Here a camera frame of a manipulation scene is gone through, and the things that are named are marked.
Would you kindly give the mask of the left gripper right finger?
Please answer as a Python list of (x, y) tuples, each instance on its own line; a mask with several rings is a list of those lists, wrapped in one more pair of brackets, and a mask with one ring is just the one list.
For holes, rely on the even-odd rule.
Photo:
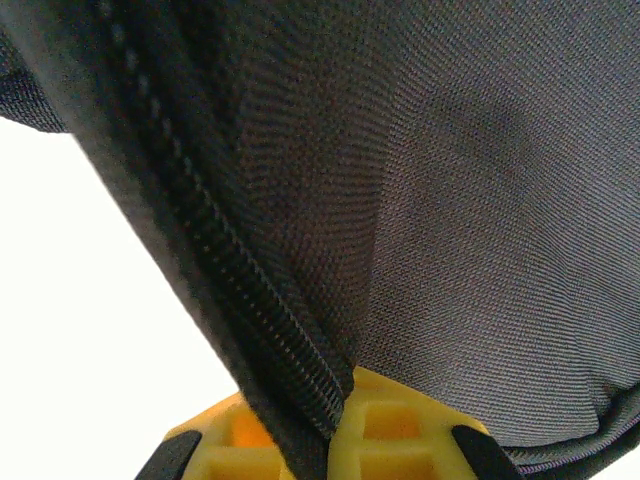
[(329, 479), (523, 477), (471, 416), (362, 367), (354, 370), (354, 382), (330, 441)]

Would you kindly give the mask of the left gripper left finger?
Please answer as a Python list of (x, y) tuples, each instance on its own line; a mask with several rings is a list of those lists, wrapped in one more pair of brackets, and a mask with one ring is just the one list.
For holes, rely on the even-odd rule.
[(236, 393), (171, 429), (139, 473), (147, 480), (287, 480), (280, 450)]

